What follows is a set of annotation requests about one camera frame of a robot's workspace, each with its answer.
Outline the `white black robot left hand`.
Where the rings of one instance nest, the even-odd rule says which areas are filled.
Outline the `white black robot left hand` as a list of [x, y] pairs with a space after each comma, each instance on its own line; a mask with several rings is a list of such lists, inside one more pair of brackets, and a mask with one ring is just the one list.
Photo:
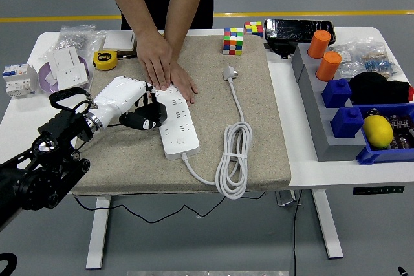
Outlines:
[[92, 132], [108, 128], [112, 119], [138, 130], [160, 127], [166, 106], [157, 101], [153, 86], [145, 81], [118, 76], [95, 97], [96, 107], [85, 114]]

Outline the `person's right hand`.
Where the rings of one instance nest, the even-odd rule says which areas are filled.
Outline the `person's right hand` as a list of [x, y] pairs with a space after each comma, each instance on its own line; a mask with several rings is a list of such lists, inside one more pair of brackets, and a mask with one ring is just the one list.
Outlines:
[[148, 82], [157, 90], [171, 83], [172, 48], [157, 30], [136, 33], [138, 60], [146, 71]]

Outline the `person's left hand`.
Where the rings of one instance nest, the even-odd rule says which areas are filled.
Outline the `person's left hand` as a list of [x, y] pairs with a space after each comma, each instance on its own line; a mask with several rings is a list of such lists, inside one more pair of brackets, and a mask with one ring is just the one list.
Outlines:
[[187, 106], [194, 104], [195, 95], [198, 93], [197, 86], [191, 76], [177, 61], [171, 61], [170, 63], [170, 79], [186, 100]]

